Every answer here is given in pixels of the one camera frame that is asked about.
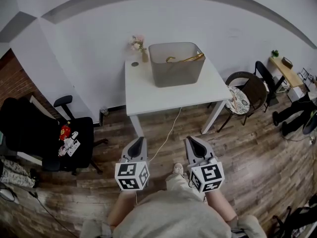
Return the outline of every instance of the brick wall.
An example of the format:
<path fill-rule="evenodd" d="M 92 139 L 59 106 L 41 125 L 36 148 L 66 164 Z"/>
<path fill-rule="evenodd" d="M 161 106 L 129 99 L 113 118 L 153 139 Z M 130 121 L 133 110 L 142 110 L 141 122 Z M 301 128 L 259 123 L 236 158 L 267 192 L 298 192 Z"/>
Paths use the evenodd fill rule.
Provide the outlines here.
<path fill-rule="evenodd" d="M 29 76 L 26 74 L 13 51 L 10 49 L 0 59 L 0 107 L 8 97 L 20 98 L 32 93 L 33 96 L 49 111 L 53 117 L 61 115 L 41 94 Z"/>

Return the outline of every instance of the patterned cushion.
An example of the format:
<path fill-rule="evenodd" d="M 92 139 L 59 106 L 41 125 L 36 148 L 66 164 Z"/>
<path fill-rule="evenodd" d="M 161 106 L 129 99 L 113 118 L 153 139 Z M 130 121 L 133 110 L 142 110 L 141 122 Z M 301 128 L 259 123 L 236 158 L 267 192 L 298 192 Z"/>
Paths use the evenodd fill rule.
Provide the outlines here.
<path fill-rule="evenodd" d="M 250 102 L 248 100 L 248 97 L 245 95 L 244 92 L 242 92 L 240 89 L 238 89 L 235 86 L 228 86 L 228 88 L 232 96 L 235 96 L 238 110 L 236 110 L 233 97 L 231 100 L 227 100 L 226 108 L 228 108 L 231 112 L 237 115 L 246 114 L 250 109 Z"/>

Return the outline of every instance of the brown box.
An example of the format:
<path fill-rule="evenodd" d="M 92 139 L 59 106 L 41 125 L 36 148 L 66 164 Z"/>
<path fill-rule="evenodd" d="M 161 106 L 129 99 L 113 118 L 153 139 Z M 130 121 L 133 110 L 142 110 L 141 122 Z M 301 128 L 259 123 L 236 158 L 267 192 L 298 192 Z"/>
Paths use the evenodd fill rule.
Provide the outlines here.
<path fill-rule="evenodd" d="M 289 59 L 285 58 L 285 57 L 283 57 L 282 63 L 289 69 L 293 68 L 292 62 Z"/>

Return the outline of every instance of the brown round-back chair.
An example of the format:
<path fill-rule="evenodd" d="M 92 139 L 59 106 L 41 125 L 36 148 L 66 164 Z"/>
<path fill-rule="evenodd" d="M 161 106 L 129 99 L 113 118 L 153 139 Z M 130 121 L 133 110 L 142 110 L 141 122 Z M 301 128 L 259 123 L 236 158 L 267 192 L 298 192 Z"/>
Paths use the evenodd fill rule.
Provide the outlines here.
<path fill-rule="evenodd" d="M 247 113 L 238 115 L 234 112 L 232 112 L 229 108 L 225 106 L 225 108 L 230 112 L 230 115 L 226 122 L 221 126 L 221 128 L 218 130 L 220 132 L 223 127 L 229 122 L 229 120 L 232 118 L 233 115 L 243 117 L 245 116 L 243 125 L 246 124 L 247 118 L 250 117 L 254 112 L 259 110 L 264 103 L 266 102 L 266 97 L 267 97 L 267 91 L 266 87 L 264 86 L 262 80 L 260 80 L 257 76 L 255 76 L 252 73 L 245 72 L 245 71 L 240 71 L 240 72 L 235 72 L 232 75 L 228 77 L 226 80 L 226 85 L 230 85 L 230 83 L 238 78 L 245 78 L 248 81 L 241 87 L 238 87 L 242 92 L 245 93 L 247 96 L 249 102 L 250 102 L 250 109 Z"/>

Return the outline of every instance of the black pants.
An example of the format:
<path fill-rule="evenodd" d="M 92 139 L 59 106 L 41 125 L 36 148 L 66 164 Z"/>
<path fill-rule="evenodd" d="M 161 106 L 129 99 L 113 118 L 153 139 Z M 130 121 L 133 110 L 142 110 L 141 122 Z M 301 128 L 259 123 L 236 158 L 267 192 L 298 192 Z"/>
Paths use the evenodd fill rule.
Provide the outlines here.
<path fill-rule="evenodd" d="M 306 94 L 298 101 L 293 102 L 289 108 L 286 108 L 282 112 L 278 113 L 276 121 L 282 122 L 288 119 L 291 115 L 299 111 L 303 111 L 299 117 L 296 117 L 285 126 L 285 132 L 288 134 L 292 131 L 297 131 L 300 126 L 306 124 L 311 117 L 311 112 L 316 109 L 316 105 L 309 99 L 308 94 Z"/>

